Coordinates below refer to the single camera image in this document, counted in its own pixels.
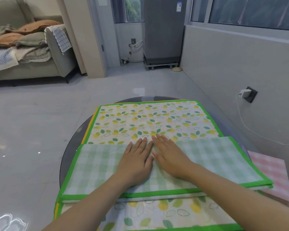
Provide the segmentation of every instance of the forearm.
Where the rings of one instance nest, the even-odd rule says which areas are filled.
[[[193,164],[186,179],[210,196],[245,230],[289,231],[288,207],[212,173],[199,164]]]
[[[104,184],[64,212],[43,231],[96,230],[103,217],[127,188],[127,183],[113,174]]]

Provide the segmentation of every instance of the black wall socket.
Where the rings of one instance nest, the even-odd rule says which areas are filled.
[[[245,97],[244,99],[246,99],[247,102],[251,103],[255,99],[258,92],[255,89],[252,89],[251,87],[247,87],[246,89],[250,89],[251,92],[250,92],[249,96]]]

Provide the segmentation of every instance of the pink gingham mat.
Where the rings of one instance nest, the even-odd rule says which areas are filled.
[[[289,179],[285,161],[253,151],[248,153],[256,167],[274,183],[274,188],[262,191],[289,202]]]

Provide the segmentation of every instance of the round table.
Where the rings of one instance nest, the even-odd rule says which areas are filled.
[[[116,103],[127,103],[127,102],[146,102],[146,101],[162,101],[162,100],[178,100],[178,98],[173,97],[165,97],[165,96],[141,96],[141,97],[134,97],[129,98],[126,100],[121,100]],[[217,115],[207,110],[207,112],[210,114],[212,119],[216,122],[217,126],[221,130],[224,136],[232,136],[234,140],[239,144],[241,149],[245,152],[245,154],[249,157],[248,152],[242,142],[242,140],[239,138],[239,136],[236,135],[236,133],[223,121],[221,120]],[[60,187],[62,186],[64,179],[67,175],[67,172],[70,168],[70,165],[72,164],[73,158],[75,156],[75,153],[77,151],[77,148],[81,144],[83,137],[86,133],[86,130],[88,128],[89,122],[91,120],[91,117],[89,117],[75,132],[71,140],[69,141],[65,152],[62,157],[61,166],[60,166]]]

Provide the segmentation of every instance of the gray refrigerator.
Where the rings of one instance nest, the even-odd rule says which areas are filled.
[[[187,0],[142,0],[144,63],[178,63]]]

